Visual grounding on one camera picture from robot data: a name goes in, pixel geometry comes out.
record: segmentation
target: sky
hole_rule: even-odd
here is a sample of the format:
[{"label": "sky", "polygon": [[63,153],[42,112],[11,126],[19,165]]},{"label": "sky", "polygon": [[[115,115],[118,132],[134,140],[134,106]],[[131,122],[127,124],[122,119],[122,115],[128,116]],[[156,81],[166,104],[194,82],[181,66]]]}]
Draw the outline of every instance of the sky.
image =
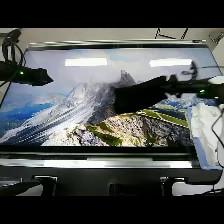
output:
[{"label": "sky", "polygon": [[[177,74],[179,80],[187,80],[189,76],[181,76],[189,66],[155,67],[149,65],[153,59],[182,58],[192,59],[198,67],[216,65],[208,48],[135,48],[135,49],[72,49],[28,51],[25,55],[26,66],[47,69],[54,82],[42,87],[32,87],[12,83],[8,96],[13,94],[44,95],[61,93],[67,95],[76,83],[84,82],[116,82],[120,80],[121,70],[128,72],[136,82],[148,81],[152,78]],[[66,59],[106,58],[106,66],[65,67]],[[218,68],[201,69],[199,78],[220,75]]]}]

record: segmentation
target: screen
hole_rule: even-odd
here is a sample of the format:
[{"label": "screen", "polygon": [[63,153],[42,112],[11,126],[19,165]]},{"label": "screen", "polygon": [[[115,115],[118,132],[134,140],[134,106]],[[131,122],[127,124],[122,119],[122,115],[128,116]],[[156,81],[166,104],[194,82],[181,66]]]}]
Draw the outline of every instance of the screen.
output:
[{"label": "screen", "polygon": [[199,67],[198,79],[221,75],[217,67],[200,69],[217,66],[208,48],[46,50],[28,51],[25,57],[26,67],[47,69],[54,81],[10,85],[0,108],[2,145],[192,146],[185,113],[202,99],[169,96],[141,111],[116,115],[108,106],[111,87],[172,74],[189,80],[182,75],[190,69],[189,59]]}]

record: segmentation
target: display panel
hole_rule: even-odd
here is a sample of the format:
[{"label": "display panel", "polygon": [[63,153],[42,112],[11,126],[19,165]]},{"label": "display panel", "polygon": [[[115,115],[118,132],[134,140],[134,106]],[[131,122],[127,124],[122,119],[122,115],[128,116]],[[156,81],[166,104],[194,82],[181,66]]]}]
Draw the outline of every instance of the display panel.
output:
[{"label": "display panel", "polygon": [[[161,59],[174,63],[164,65]],[[54,82],[42,87],[11,84],[0,108],[0,144],[192,146],[185,112],[202,101],[192,94],[181,99],[169,96],[135,113],[115,116],[111,108],[111,87],[161,75],[177,74],[179,80],[188,80],[181,73],[190,65],[179,59],[194,60],[199,68],[217,66],[208,48],[28,51],[26,66],[47,69]],[[217,75],[221,75],[218,68],[199,69],[198,79]]]}]

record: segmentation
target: dark surface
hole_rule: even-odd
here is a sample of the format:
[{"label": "dark surface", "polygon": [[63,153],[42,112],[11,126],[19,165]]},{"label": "dark surface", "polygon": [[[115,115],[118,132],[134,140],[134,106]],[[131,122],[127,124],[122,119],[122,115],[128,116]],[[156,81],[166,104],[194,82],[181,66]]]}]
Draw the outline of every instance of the dark surface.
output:
[{"label": "dark surface", "polygon": [[217,181],[222,171],[201,169],[56,169],[0,167],[0,177],[22,177],[30,181],[33,175],[57,176],[56,196],[109,195],[111,183],[122,184],[128,189],[147,186],[144,195],[160,194],[160,177],[186,177],[189,182]]}]

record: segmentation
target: television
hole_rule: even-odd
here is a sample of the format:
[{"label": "television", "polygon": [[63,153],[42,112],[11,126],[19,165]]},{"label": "television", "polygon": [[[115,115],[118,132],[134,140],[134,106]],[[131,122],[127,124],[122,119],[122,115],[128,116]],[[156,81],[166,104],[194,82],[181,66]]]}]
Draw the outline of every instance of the television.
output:
[{"label": "television", "polygon": [[[26,67],[47,69],[54,81],[35,87],[10,84],[0,108],[0,151],[194,151],[186,109],[198,102],[211,105],[213,100],[194,94],[169,96],[140,111],[117,115],[111,87],[136,85],[164,75],[168,79],[172,74],[188,80],[191,77],[183,71],[189,71],[189,60],[199,68],[198,79],[222,75],[201,41],[31,44],[25,59]],[[161,65],[161,60],[173,64]]]}]

